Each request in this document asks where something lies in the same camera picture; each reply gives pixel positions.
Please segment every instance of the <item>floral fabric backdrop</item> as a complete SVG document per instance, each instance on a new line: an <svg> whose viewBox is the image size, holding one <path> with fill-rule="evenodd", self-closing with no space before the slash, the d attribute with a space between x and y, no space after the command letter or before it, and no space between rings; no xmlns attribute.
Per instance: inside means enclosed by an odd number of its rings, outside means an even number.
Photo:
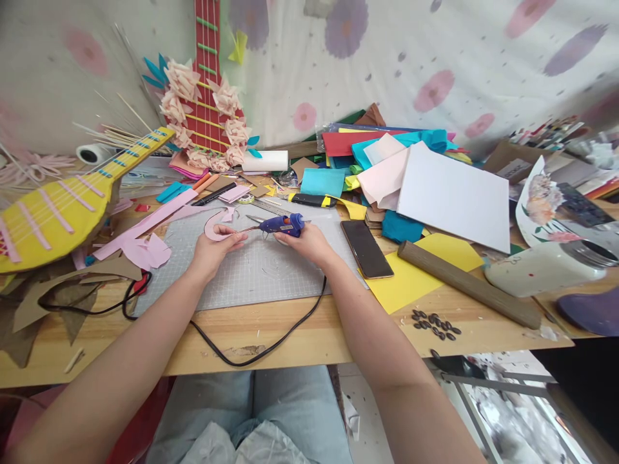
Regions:
<svg viewBox="0 0 619 464"><path fill-rule="evenodd" d="M91 140L72 121L138 125L116 92L158 123L115 23L138 58L195 56L192 0L2 2L3 139L72 153ZM227 60L236 30L242 66ZM513 129L604 124L619 103L615 0L222 0L221 38L262 146L377 102L388 124L455 131L480 158Z"/></svg>

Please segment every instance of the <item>black wire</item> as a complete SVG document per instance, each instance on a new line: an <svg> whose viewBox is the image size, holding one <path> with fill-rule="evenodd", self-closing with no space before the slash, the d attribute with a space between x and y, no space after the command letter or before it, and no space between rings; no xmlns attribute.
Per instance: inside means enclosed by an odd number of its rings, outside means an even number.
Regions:
<svg viewBox="0 0 619 464"><path fill-rule="evenodd" d="M120 302L116 303L114 306L110 306L109 308L103 309L101 311L87 311L86 309L81 309L81 308L74 307L74 306L65 306L65 305L50 305L50 304L43 304L43 303L40 303L40 305L41 305L41 307L47 309L48 311L70 311L72 313L85 314L86 316L97 316L98 314L109 313L110 311L113 311L114 309L118 308L119 306L122 306L123 316L127 320L135 321L135 320L137 320L137 317L136 316L130 316L129 313L127 312L127 303L133 297L138 295L138 293L140 293L144 288L148 287L148 284L150 283L150 281L153 278L153 274L151 272L143 271L143 275L146 277L146 280L140 286L140 288L138 288L138 290L135 290L132 293L133 287L137 284L137 281L133 280L131 282L131 284L127 287L127 290L124 293L124 298ZM208 338L208 335L200 328L199 325L197 325L193 320L190 320L189 323L193 326L194 329L196 329L198 331L198 333L204 339L206 344L215 352L215 354L217 356L219 356L221 358L221 360L224 363L226 363L228 365L231 365L233 367L249 366L250 364L253 364L256 361L262 359L267 354L270 354L271 352L273 352L273 350L275 350L279 345L284 343L284 341L290 336L290 334L292 332L294 332L301 324L303 324L307 319L310 318L310 316L316 311L316 308L320 304L320 300L322 300L322 296L324 295L324 289L326 288L326 286L327 286L327 278L325 276L323 281L322 281L322 290L320 291L320 295L318 297L318 300L316 300L316 303L309 310L309 312L305 316L303 316L295 325L293 325L292 328L282 338L277 340L273 345L268 347L266 350L262 351L260 354L254 356L252 359L247 360L247 361L242 362L242 363L235 363L233 361L230 361L226 357L226 355L223 354L219 348L217 348L217 346L211 341L211 339Z"/></svg>

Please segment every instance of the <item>white tape roll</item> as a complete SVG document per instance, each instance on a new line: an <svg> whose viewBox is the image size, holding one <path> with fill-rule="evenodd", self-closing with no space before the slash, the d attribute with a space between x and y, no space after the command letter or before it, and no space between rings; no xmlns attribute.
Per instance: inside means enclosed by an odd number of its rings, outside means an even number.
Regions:
<svg viewBox="0 0 619 464"><path fill-rule="evenodd" d="M112 158L116 150L104 144L91 144L77 147L75 153L84 163L96 166Z"/></svg>

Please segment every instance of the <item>white jar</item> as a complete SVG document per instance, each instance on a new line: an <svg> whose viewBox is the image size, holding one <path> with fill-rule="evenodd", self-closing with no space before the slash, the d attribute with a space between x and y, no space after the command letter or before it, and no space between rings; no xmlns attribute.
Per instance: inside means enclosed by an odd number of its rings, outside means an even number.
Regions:
<svg viewBox="0 0 619 464"><path fill-rule="evenodd" d="M491 264L486 278L519 298L599 280L617 257L587 240L546 242Z"/></svg>

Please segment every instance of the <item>jeans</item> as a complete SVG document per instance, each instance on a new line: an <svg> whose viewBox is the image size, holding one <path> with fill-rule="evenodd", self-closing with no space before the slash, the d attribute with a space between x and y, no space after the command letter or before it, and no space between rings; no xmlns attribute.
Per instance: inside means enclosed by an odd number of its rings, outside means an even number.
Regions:
<svg viewBox="0 0 619 464"><path fill-rule="evenodd" d="M178 464L210 422L236 447L264 421L312 463L353 463L326 366L178 377L146 462Z"/></svg>

